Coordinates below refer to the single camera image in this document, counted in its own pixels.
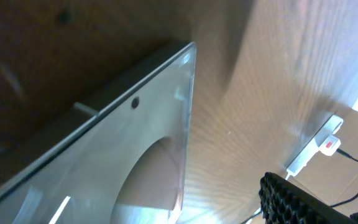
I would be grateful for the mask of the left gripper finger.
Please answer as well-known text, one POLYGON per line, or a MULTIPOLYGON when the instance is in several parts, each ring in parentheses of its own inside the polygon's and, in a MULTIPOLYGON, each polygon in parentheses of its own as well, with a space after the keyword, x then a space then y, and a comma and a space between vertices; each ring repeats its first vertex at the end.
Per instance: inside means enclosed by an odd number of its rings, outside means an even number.
POLYGON ((358 213, 347 217, 272 172, 261 178, 259 198, 268 224, 358 224, 358 213))

